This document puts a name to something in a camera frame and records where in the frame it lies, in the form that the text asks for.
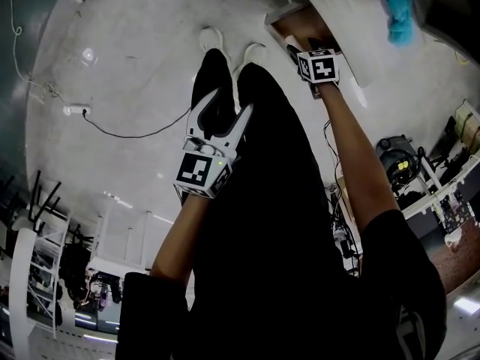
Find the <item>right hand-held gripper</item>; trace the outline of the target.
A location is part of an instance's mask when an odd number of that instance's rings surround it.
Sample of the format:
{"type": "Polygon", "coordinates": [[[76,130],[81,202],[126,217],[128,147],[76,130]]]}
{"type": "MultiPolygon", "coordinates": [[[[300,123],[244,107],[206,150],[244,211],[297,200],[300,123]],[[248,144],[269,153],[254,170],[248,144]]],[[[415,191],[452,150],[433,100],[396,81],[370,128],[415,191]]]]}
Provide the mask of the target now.
{"type": "Polygon", "coordinates": [[[300,77],[306,81],[314,98],[321,98],[319,86],[333,83],[338,86],[340,76],[336,55],[330,49],[324,49],[320,39],[307,39],[311,50],[301,52],[292,44],[286,46],[289,57],[298,65],[300,77]]]}

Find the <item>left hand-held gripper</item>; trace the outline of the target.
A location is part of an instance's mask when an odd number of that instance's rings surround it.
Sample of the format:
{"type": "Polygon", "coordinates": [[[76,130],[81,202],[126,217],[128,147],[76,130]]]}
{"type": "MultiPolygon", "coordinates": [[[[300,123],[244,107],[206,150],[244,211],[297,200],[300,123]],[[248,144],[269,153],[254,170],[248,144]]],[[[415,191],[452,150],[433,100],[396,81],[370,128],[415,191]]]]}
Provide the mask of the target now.
{"type": "Polygon", "coordinates": [[[219,194],[233,173],[233,164],[238,156],[236,148],[254,110],[254,105],[248,104],[241,109],[226,133],[206,139],[203,113],[217,98],[218,89],[214,89],[190,109],[182,149],[184,156],[175,180],[179,190],[210,199],[219,194]]]}

